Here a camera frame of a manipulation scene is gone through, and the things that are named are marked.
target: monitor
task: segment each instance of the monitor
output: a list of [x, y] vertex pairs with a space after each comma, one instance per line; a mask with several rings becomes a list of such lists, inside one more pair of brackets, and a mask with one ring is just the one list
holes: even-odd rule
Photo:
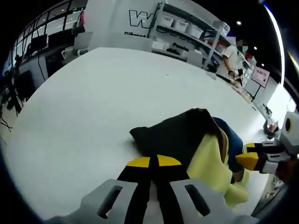
[[31, 40], [32, 52], [42, 50], [47, 46], [47, 36], [48, 35], [44, 34]]
[[75, 36], [71, 33], [71, 29], [67, 29], [49, 35], [48, 47], [55, 48], [63, 45], [73, 46], [74, 42], [75, 42]]

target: white table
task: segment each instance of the white table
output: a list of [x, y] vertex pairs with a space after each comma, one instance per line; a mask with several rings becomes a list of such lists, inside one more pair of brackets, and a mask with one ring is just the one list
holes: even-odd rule
[[[226, 120], [244, 143], [263, 140], [263, 117], [202, 69], [153, 53], [98, 48], [64, 66], [34, 93], [15, 123], [5, 159], [17, 188], [41, 218], [68, 215], [83, 196], [117, 178], [139, 156], [131, 145], [132, 128], [196, 107]], [[250, 178], [250, 198], [240, 210], [245, 213], [256, 206], [267, 176]]]

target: person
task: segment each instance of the person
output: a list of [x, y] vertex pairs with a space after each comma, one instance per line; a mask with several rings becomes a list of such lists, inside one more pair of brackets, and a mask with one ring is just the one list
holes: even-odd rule
[[222, 54], [223, 61], [220, 63], [216, 75], [229, 83], [233, 83], [238, 75], [238, 69], [242, 66], [241, 53], [248, 50], [246, 40], [236, 39], [236, 45], [230, 45]]
[[235, 76], [235, 83], [234, 83], [234, 85], [238, 88], [243, 87], [242, 75], [243, 75], [243, 70], [238, 69], [238, 74]]
[[33, 53], [33, 49], [32, 49], [31, 43], [30, 43], [27, 46], [27, 50], [26, 50], [26, 53], [23, 56], [23, 60], [28, 59], [32, 55], [32, 53]]
[[22, 57], [20, 57], [19, 55], [16, 55], [14, 59], [15, 59], [15, 66], [19, 67], [20, 64], [22, 63]]

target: glass wall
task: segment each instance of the glass wall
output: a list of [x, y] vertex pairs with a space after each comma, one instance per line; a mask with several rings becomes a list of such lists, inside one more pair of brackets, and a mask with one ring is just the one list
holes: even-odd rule
[[49, 36], [66, 29], [72, 29], [74, 22], [77, 21], [80, 15], [80, 11], [85, 9], [87, 2], [88, 0], [65, 1], [55, 5], [36, 17], [25, 27], [22, 33], [20, 33], [19, 38], [11, 48], [6, 64], [14, 65], [15, 56], [17, 54], [23, 56], [26, 53], [32, 38], [36, 38], [43, 34]]

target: chair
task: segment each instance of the chair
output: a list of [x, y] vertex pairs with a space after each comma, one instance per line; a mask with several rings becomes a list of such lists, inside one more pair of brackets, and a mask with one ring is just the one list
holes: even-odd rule
[[78, 34], [75, 38], [74, 46], [68, 47], [61, 52], [61, 55], [64, 58], [63, 64], [67, 64], [77, 57], [87, 53], [92, 35], [92, 32]]
[[146, 52], [151, 52], [153, 45], [153, 40], [140, 36], [131, 35], [111, 35], [107, 41], [107, 46], [109, 48], [125, 48], [133, 50], [141, 50]]

